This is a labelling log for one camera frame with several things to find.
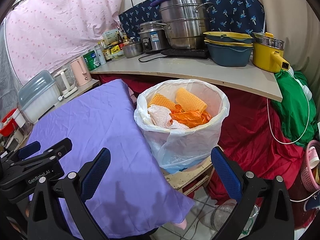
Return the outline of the pink plastic basket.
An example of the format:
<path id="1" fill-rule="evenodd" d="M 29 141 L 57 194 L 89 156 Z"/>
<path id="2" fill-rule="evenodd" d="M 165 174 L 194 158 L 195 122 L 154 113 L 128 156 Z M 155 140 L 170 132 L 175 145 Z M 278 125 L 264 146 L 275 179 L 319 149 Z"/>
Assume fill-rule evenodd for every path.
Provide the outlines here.
<path id="1" fill-rule="evenodd" d="M 319 184 L 313 175 L 313 169 L 319 164 L 319 141 L 312 140 L 308 143 L 305 157 L 300 169 L 300 177 L 305 189 L 309 192 L 319 190 Z"/>

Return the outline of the stacked blue yellow basins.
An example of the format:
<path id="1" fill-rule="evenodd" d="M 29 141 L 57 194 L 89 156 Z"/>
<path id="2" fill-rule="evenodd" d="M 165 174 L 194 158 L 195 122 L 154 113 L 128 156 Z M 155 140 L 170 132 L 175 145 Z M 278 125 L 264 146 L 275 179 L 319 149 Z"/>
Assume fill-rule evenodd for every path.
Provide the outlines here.
<path id="1" fill-rule="evenodd" d="M 245 67 L 253 51 L 253 37 L 248 34 L 208 31 L 204 34 L 211 59 L 223 67 Z"/>

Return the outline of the dish rack with grey lid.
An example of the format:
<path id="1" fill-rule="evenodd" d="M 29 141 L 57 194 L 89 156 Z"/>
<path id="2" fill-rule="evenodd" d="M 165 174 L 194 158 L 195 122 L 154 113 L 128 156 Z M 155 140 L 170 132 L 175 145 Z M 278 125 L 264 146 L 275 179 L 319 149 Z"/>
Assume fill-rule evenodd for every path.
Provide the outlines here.
<path id="1" fill-rule="evenodd" d="M 28 121 L 35 124 L 58 102 L 59 96 L 56 81 L 43 70 L 18 91 L 18 105 Z"/>

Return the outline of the black induction cooktop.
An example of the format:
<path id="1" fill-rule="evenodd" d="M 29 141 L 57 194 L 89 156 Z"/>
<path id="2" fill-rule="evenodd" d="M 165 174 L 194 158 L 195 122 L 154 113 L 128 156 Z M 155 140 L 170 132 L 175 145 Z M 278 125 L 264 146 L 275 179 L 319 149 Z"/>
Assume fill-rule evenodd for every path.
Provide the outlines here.
<path id="1" fill-rule="evenodd" d="M 187 50 L 178 50 L 178 49 L 166 49 L 161 51 L 161 54 L 168 57 L 183 57 L 191 59 L 208 59 L 209 53 L 207 50 L 202 49 L 187 49 Z"/>

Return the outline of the pink electric kettle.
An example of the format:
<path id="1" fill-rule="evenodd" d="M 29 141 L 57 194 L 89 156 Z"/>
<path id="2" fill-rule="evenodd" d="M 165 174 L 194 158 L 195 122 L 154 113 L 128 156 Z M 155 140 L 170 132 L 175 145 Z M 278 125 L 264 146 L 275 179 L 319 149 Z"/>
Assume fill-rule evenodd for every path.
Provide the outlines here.
<path id="1" fill-rule="evenodd" d="M 83 86 L 92 80 L 83 57 L 79 57 L 73 60 L 71 62 L 71 69 L 73 71 L 75 80 L 79 86 Z"/>

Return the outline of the yellow seasoning packet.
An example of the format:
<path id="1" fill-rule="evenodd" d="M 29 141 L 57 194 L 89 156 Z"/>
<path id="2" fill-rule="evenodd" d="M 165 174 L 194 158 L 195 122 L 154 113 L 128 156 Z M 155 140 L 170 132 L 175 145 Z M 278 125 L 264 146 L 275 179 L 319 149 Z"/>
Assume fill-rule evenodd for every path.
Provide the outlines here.
<path id="1" fill-rule="evenodd" d="M 111 54 L 115 54 L 115 53 L 118 53 L 119 51 L 121 51 L 121 48 L 119 45 L 115 45 L 115 46 L 112 46 L 111 49 L 110 49 L 110 52 Z"/>

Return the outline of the red container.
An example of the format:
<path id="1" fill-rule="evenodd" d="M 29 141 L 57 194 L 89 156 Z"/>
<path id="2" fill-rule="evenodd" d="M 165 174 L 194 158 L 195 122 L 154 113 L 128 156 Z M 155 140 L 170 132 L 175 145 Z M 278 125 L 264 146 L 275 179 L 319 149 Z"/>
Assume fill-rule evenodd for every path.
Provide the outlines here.
<path id="1" fill-rule="evenodd" d="M 13 118 L 13 114 L 17 109 L 12 109 L 1 121 L 3 124 L 1 128 L 1 135 L 3 137 L 9 137 L 18 128 L 18 124 Z"/>

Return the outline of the glass electric kettle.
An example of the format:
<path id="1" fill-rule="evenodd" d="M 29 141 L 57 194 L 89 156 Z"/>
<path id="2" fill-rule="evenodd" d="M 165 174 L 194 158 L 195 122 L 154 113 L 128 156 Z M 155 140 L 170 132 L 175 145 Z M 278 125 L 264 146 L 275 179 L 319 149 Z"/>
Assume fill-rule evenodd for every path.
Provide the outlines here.
<path id="1" fill-rule="evenodd" d="M 70 97 L 78 88 L 68 68 L 63 68 L 53 75 L 63 99 Z"/>

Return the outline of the grey striped curtain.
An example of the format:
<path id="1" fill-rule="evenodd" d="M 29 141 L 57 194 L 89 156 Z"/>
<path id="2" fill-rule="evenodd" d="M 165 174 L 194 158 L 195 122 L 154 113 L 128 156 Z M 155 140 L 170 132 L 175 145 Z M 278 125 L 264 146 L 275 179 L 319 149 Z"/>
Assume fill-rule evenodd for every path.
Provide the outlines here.
<path id="1" fill-rule="evenodd" d="M 18 90 L 21 87 L 19 80 L 12 68 L 11 61 L 7 52 L 7 43 L 5 40 L 4 23 L 1 24 L 1 119 L 8 112 L 17 107 Z"/>

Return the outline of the white-lined trash bin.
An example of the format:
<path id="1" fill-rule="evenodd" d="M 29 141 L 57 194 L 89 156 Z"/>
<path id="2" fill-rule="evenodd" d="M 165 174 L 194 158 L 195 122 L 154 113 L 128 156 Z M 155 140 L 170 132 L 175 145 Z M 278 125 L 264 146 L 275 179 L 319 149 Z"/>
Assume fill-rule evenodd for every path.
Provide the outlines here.
<path id="1" fill-rule="evenodd" d="M 209 156 L 229 109 L 226 94 L 215 85 L 168 80 L 138 96 L 134 119 L 159 166 L 175 174 Z"/>

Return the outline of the white foam net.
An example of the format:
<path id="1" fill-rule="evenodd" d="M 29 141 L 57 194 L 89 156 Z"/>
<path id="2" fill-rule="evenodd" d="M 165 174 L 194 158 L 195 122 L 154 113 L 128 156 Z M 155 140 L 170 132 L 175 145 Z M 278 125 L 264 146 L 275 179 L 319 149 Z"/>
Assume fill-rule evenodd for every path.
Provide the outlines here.
<path id="1" fill-rule="evenodd" d="M 148 108 L 148 114 L 154 125 L 166 129 L 189 129 L 188 126 L 179 123 L 171 117 L 170 109 L 162 106 L 151 105 Z"/>

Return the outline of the pink dotted curtain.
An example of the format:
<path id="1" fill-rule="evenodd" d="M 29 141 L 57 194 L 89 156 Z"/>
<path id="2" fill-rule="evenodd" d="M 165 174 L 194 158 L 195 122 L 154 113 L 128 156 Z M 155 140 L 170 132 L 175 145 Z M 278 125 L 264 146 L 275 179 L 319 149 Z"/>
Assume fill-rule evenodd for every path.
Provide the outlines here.
<path id="1" fill-rule="evenodd" d="M 120 26 L 122 0 L 26 0 L 5 18 L 7 48 L 21 84 L 54 72 Z"/>

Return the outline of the white box on shelf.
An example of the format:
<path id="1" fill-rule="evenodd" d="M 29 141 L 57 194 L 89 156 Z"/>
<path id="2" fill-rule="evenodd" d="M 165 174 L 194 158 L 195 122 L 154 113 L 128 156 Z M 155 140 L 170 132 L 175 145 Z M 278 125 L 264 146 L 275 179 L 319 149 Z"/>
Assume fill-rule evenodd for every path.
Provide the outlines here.
<path id="1" fill-rule="evenodd" d="M 105 31 L 103 32 L 102 37 L 107 45 L 118 42 L 118 29 Z"/>

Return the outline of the long orange foam net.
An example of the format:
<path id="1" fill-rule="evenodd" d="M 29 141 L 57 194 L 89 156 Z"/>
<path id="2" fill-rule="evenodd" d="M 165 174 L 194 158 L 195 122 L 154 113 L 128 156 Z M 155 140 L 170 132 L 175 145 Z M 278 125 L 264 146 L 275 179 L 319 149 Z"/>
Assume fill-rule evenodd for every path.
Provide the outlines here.
<path id="1" fill-rule="evenodd" d="M 163 96 L 162 94 L 155 94 L 151 101 L 148 104 L 148 107 L 151 105 L 157 105 L 157 106 L 162 106 L 170 109 L 171 111 L 174 111 L 176 109 L 175 103 L 169 100 L 167 97 Z"/>

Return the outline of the steel rice cooker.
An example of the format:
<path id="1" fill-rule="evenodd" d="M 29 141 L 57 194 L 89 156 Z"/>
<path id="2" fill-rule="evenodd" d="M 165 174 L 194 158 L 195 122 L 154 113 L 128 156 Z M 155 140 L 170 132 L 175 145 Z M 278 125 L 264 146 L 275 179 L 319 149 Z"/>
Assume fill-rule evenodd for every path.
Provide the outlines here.
<path id="1" fill-rule="evenodd" d="M 138 33 L 145 53 L 155 53 L 169 48 L 161 20 L 141 23 Z"/>

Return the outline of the purple tablecloth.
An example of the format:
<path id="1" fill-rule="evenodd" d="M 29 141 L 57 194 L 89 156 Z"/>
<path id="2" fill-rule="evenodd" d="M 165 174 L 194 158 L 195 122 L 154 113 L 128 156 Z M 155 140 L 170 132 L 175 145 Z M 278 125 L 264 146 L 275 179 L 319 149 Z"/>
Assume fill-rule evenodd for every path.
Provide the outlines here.
<path id="1" fill-rule="evenodd" d="M 72 149 L 60 159 L 65 174 L 94 164 L 80 196 L 108 238 L 183 225 L 194 205 L 164 178 L 134 111 L 127 84 L 114 80 L 46 114 L 29 137 L 41 150 L 70 139 Z"/>

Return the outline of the white bottle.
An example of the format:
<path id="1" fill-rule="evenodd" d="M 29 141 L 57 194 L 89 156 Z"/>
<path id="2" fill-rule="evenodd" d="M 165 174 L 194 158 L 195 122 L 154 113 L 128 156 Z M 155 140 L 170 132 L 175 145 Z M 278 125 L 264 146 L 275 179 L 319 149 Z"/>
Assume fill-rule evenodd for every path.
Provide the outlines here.
<path id="1" fill-rule="evenodd" d="M 104 57 L 104 54 L 103 54 L 103 51 L 102 51 L 101 47 L 99 45 L 96 45 L 95 46 L 95 50 L 97 52 L 100 64 L 101 65 L 105 64 L 106 60 L 105 60 L 105 57 Z"/>

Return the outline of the navy patterned cloth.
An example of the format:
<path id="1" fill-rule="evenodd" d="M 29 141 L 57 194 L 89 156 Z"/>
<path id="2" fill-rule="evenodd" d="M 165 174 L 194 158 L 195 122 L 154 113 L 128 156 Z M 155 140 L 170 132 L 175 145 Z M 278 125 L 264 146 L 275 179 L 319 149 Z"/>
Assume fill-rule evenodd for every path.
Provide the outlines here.
<path id="1" fill-rule="evenodd" d="M 145 0 L 119 15 L 128 37 L 139 38 L 142 23 L 160 20 L 157 0 Z M 260 33 L 264 31 L 264 7 L 258 0 L 203 0 L 212 3 L 209 8 L 210 30 L 236 33 Z"/>

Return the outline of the orange snack wrapper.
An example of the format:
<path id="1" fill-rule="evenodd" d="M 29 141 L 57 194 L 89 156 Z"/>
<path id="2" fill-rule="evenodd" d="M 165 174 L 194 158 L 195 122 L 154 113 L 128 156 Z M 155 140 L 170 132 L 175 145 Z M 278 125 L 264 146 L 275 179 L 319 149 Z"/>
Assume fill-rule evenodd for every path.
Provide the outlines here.
<path id="1" fill-rule="evenodd" d="M 212 116 L 207 111 L 185 111 L 179 104 L 176 104 L 175 109 L 171 110 L 170 116 L 172 120 L 176 120 L 189 128 L 204 125 L 212 119 Z"/>

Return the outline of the large steel steamer pot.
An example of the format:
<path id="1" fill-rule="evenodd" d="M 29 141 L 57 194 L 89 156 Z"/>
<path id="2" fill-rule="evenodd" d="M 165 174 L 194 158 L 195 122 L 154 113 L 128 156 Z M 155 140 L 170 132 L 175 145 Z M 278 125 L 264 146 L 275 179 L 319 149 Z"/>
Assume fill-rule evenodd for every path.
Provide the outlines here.
<path id="1" fill-rule="evenodd" d="M 168 0 L 159 6 L 161 25 L 173 49 L 200 49 L 203 33 L 209 31 L 209 10 L 213 3 L 204 0 Z"/>

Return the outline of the dark soy sauce bottle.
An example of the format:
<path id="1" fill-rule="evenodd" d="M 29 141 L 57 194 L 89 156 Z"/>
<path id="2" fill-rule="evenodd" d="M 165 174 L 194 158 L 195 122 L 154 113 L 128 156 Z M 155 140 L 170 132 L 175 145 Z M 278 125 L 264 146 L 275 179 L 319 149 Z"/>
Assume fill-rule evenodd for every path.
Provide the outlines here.
<path id="1" fill-rule="evenodd" d="M 103 48 L 103 54 L 104 54 L 106 62 L 111 61 L 112 60 L 111 52 L 108 49 L 108 46 L 106 45 L 106 43 L 104 41 L 101 42 L 101 46 Z"/>

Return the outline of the small steel pot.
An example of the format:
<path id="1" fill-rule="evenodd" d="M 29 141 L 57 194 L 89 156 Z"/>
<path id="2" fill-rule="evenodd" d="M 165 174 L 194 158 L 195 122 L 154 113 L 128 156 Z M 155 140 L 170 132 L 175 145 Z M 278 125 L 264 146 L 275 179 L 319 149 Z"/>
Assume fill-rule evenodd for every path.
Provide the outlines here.
<path id="1" fill-rule="evenodd" d="M 142 43 L 138 41 L 124 43 L 122 50 L 125 57 L 128 59 L 142 55 L 144 52 Z"/>

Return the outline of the green fabric bag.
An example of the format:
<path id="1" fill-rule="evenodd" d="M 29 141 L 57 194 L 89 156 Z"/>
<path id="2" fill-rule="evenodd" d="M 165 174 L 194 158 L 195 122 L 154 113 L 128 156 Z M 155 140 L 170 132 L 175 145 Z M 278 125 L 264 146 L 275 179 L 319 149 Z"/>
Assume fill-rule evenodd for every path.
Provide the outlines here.
<path id="1" fill-rule="evenodd" d="M 302 88 L 307 85 L 306 77 L 302 72 L 291 76 L 285 70 L 274 76 L 283 97 L 282 102 L 272 101 L 280 118 L 281 131 L 284 137 L 305 147 L 318 132 L 316 105 L 313 99 L 308 100 Z"/>

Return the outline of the green canister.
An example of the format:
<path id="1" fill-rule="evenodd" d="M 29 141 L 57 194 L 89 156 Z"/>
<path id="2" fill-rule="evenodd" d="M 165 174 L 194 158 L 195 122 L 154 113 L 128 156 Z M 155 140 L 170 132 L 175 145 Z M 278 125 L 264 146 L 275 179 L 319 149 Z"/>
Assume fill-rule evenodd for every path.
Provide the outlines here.
<path id="1" fill-rule="evenodd" d="M 91 50 L 87 52 L 82 57 L 89 71 L 92 71 L 100 66 L 100 60 L 95 50 Z"/>

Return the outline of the clear glass jar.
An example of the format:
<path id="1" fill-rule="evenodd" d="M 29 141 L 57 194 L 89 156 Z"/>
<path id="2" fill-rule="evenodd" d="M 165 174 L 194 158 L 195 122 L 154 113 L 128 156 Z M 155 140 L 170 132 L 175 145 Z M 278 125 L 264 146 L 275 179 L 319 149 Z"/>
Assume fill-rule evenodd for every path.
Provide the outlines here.
<path id="1" fill-rule="evenodd" d="M 228 217 L 231 215 L 233 209 L 235 208 L 237 202 L 234 199 L 229 199 L 220 206 L 218 206 L 212 213 L 210 217 L 210 224 L 215 231 L 219 231 L 223 224 L 226 222 Z M 259 207 L 255 204 L 253 210 L 249 216 L 249 219 L 242 231 L 243 235 L 247 235 L 255 222 L 258 215 Z"/>

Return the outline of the yellow electric pot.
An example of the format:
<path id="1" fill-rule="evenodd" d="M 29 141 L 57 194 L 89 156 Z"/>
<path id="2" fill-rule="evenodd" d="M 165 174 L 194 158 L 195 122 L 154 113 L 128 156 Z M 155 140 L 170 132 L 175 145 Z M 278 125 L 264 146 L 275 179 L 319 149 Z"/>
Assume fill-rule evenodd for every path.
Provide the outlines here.
<path id="1" fill-rule="evenodd" d="M 284 59 L 285 42 L 272 33 L 253 33 L 253 64 L 267 72 L 278 73 L 289 70 L 290 64 Z"/>

